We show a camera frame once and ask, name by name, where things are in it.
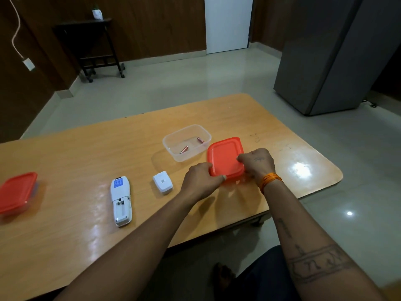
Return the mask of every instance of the orange plastic lid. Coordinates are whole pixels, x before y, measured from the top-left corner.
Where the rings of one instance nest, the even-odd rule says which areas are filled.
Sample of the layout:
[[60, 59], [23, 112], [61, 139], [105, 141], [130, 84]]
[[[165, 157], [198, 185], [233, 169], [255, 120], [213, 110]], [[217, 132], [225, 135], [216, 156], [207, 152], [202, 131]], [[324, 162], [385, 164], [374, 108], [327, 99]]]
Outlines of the orange plastic lid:
[[237, 161], [237, 156], [244, 152], [239, 137], [232, 137], [211, 144], [207, 149], [207, 161], [213, 166], [211, 176], [226, 175], [228, 179], [243, 174], [243, 163]]
[[8, 179], [0, 187], [0, 214], [23, 207], [29, 200], [38, 174], [28, 172]]

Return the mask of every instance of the foot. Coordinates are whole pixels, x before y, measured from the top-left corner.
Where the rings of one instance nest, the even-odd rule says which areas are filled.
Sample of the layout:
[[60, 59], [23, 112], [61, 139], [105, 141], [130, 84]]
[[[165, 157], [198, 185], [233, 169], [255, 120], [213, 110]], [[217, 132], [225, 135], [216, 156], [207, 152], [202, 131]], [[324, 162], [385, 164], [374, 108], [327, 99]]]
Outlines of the foot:
[[232, 280], [235, 279], [235, 273], [226, 265], [217, 263], [213, 269], [214, 299], [221, 300], [223, 292], [228, 288]]

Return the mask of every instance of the wrist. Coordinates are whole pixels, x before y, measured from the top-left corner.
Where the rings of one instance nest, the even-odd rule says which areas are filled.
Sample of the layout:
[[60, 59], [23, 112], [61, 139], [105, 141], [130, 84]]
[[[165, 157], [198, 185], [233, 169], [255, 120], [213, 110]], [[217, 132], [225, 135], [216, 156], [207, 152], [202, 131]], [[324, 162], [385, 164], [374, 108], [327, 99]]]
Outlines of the wrist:
[[264, 186], [263, 192], [264, 192], [264, 194], [267, 194], [269, 192], [269, 190], [271, 190], [272, 188], [278, 188], [282, 185], [284, 185], [283, 181], [281, 181], [279, 179], [275, 179], [274, 181], [271, 181], [268, 184], [266, 184], [266, 186]]
[[263, 171], [263, 172], [258, 172], [258, 173], [256, 173], [255, 174], [255, 182], [256, 182], [256, 184], [258, 185], [258, 186], [260, 186], [260, 184], [261, 184], [261, 182], [262, 182], [262, 180], [263, 180], [263, 178], [266, 176], [266, 175], [268, 175], [269, 173], [275, 173], [275, 171], [274, 170], [266, 170], [266, 171]]
[[184, 204], [190, 205], [191, 207], [199, 201], [198, 197], [193, 192], [187, 190], [180, 190], [176, 197]]

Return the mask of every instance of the hand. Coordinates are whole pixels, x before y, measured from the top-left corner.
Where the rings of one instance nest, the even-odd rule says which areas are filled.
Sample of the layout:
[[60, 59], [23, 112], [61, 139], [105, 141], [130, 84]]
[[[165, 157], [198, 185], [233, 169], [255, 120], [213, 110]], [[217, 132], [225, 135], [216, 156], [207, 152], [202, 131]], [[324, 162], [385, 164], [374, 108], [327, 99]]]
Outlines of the hand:
[[255, 179], [259, 186], [263, 177], [268, 173], [275, 173], [273, 157], [265, 148], [259, 148], [237, 157], [245, 166], [245, 172]]
[[225, 175], [210, 176], [210, 167], [212, 167], [210, 162], [191, 166], [184, 177], [180, 194], [188, 197], [194, 204], [212, 194], [227, 177]]

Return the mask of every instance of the white planter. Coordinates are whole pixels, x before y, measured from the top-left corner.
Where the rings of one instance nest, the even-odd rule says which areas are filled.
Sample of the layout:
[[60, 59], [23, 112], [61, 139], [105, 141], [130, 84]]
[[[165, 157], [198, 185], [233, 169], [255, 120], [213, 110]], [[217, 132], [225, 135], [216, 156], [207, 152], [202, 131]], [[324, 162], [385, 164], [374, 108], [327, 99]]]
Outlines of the white planter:
[[103, 20], [102, 11], [100, 9], [93, 9], [92, 13], [93, 13], [93, 17], [96, 20]]

